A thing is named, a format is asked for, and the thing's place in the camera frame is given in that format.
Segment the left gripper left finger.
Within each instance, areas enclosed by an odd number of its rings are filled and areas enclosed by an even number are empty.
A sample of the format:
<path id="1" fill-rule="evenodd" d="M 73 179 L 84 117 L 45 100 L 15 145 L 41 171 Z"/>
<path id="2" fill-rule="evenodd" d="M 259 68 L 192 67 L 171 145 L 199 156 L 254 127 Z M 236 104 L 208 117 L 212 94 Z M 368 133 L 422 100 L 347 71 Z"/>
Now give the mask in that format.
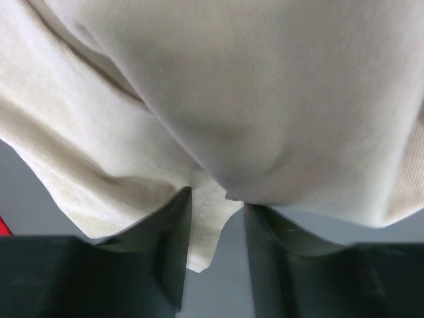
<path id="1" fill-rule="evenodd" d="M 175 317 L 181 311 L 192 192 L 97 244 L 1 238 L 2 317 Z"/>

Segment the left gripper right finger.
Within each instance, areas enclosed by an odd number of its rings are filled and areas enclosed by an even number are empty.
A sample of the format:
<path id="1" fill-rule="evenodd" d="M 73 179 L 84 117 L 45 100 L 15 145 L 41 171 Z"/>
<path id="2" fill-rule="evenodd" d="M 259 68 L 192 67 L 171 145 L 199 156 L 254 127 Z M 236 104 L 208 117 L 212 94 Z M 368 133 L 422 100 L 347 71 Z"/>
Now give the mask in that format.
<path id="1" fill-rule="evenodd" d="M 423 245 L 344 246 L 277 211 L 244 206 L 257 317 L 422 317 Z"/>

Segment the beige t shirt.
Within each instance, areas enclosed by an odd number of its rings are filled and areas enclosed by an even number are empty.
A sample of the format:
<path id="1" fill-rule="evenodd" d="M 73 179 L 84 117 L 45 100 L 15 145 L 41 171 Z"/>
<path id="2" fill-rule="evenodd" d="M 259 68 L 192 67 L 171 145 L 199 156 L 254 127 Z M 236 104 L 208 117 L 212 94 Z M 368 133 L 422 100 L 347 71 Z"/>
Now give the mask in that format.
<path id="1" fill-rule="evenodd" d="M 423 208 L 422 1 L 2 1 L 1 139 L 88 237 L 193 189 L 200 272 L 242 203 Z"/>

